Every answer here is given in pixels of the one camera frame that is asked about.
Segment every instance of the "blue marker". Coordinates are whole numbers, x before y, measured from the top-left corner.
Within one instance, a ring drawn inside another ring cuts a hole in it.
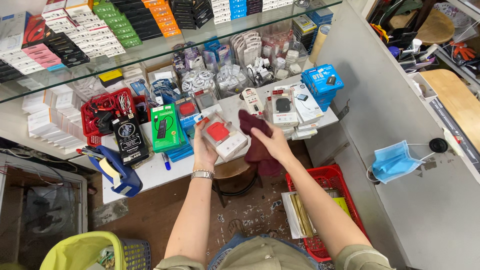
[[[162,154],[162,157],[163,157],[163,162],[165,163],[165,168],[167,169],[167,171],[170,171],[171,167],[170,167],[170,162],[168,161],[168,156],[167,154],[161,152]]]

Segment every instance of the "pink box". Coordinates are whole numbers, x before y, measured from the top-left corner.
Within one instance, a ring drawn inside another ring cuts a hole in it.
[[[40,65],[44,68],[48,68],[48,67],[58,65],[58,64],[61,64],[60,58],[58,58],[56,60],[51,60],[51,61],[48,61],[48,62],[45,62],[45,63],[41,63]]]
[[[57,60],[57,59],[60,59],[60,58],[56,54],[52,53],[50,55],[35,59],[35,62],[37,62],[39,64],[43,64],[45,62],[53,61],[53,60]]]
[[[49,56],[49,55],[52,55],[52,54],[55,55],[49,49],[44,49],[44,50],[40,50],[40,51],[37,51],[37,52],[34,52],[34,53],[30,53],[30,54],[28,54],[28,56],[31,59],[37,59],[37,58],[42,58],[42,57]]]
[[[45,49],[48,49],[48,47],[45,44],[40,43],[40,44],[35,45],[35,46],[29,46],[27,48],[23,48],[22,51],[24,51],[26,54],[31,54],[31,53],[38,52],[38,51],[45,50]]]

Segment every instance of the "hand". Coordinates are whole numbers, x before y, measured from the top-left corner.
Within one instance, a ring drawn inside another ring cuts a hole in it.
[[[215,162],[218,159],[218,154],[215,149],[205,141],[202,137],[202,129],[205,127],[205,123],[195,127],[195,139],[193,139],[193,153],[195,156],[194,170],[214,170]]]
[[[282,129],[269,122],[267,122],[267,124],[273,132],[271,138],[267,137],[262,131],[255,127],[253,127],[250,132],[265,145],[274,159],[278,160],[282,165],[285,165],[285,162],[288,162],[295,157],[288,146],[285,136],[283,136]]]

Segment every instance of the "shirt sleeve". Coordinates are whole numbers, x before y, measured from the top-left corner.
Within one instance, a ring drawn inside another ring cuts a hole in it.
[[[204,266],[185,256],[177,255],[160,261],[156,270],[205,270]]]
[[[367,245],[346,246],[335,261],[340,270],[392,270],[387,257]]]

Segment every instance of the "cabinet door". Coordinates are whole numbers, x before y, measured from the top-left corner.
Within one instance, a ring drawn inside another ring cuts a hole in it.
[[[444,137],[441,120],[349,1],[336,14],[316,63],[332,64],[345,83],[334,102],[341,110],[349,101],[343,126],[364,170],[377,149]],[[410,149],[417,158],[430,152],[427,146]],[[367,181],[363,172],[358,181]],[[466,157],[450,149],[408,175],[375,186],[409,266],[478,268],[479,178]]]

